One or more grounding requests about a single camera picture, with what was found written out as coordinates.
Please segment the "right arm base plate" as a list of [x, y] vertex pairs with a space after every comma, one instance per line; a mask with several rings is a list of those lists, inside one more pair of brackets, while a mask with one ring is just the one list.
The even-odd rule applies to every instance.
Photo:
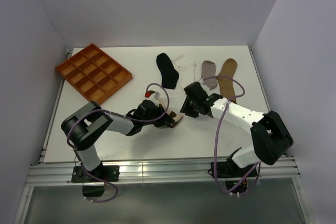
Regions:
[[[242, 178], [248, 171], [253, 167], [253, 165], [248, 165], [247, 167], [240, 168], [233, 161], [217, 161], [217, 177], [218, 178]], [[211, 162], [211, 167], [207, 173], [215, 178], [214, 175], [214, 162]], [[247, 177], [256, 177], [257, 168], [254, 168]]]

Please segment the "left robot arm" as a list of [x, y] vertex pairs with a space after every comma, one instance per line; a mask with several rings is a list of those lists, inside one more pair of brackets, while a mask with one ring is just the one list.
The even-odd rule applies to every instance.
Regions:
[[66, 118], [61, 129], [67, 137], [68, 145], [82, 165], [83, 175], [91, 182], [105, 178], [104, 166], [100, 160], [95, 142], [105, 132], [117, 132], [125, 136], [138, 134], [144, 126], [157, 128], [172, 127], [176, 123], [174, 112], [166, 112], [163, 105], [143, 100], [140, 105], [126, 115], [102, 109], [96, 102], [89, 102]]

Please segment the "black sock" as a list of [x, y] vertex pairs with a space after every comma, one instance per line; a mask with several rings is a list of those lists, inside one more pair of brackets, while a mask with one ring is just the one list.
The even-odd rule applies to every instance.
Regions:
[[166, 53], [156, 57], [156, 64], [161, 73], [161, 86], [165, 89], [175, 89], [179, 79], [179, 73], [175, 70], [173, 62]]

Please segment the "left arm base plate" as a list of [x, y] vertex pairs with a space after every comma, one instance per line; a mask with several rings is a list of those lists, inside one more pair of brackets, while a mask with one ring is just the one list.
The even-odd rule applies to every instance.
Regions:
[[[108, 182], [117, 182], [119, 180], [119, 170], [118, 165], [100, 165], [95, 170], [89, 172], [92, 176], [102, 179]], [[72, 183], [90, 183], [97, 182], [94, 178], [87, 175], [81, 166], [75, 166], [71, 177]]]

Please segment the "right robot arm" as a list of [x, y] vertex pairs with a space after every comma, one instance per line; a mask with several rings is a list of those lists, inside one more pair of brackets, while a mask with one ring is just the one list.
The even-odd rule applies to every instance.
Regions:
[[224, 162], [214, 160], [210, 169], [214, 178], [237, 178], [256, 175], [257, 163], [273, 165], [293, 145], [293, 139], [283, 120], [275, 111], [262, 113], [233, 103], [223, 96], [208, 95], [199, 82], [184, 89], [186, 99], [181, 112], [192, 118], [200, 114], [227, 121], [246, 131], [251, 138], [248, 147], [233, 151]]

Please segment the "cream brown striped sock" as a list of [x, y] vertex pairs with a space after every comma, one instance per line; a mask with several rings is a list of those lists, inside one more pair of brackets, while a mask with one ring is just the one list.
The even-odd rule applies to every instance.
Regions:
[[174, 128], [174, 127], [176, 127], [176, 125], [177, 125], [178, 122], [183, 118], [184, 115], [185, 115], [184, 113], [178, 113], [178, 114], [176, 114], [175, 112], [171, 111], [171, 112], [169, 113], [169, 117], [173, 120], [173, 122], [170, 123], [170, 124], [168, 125], [168, 127], [170, 127], [170, 128]]

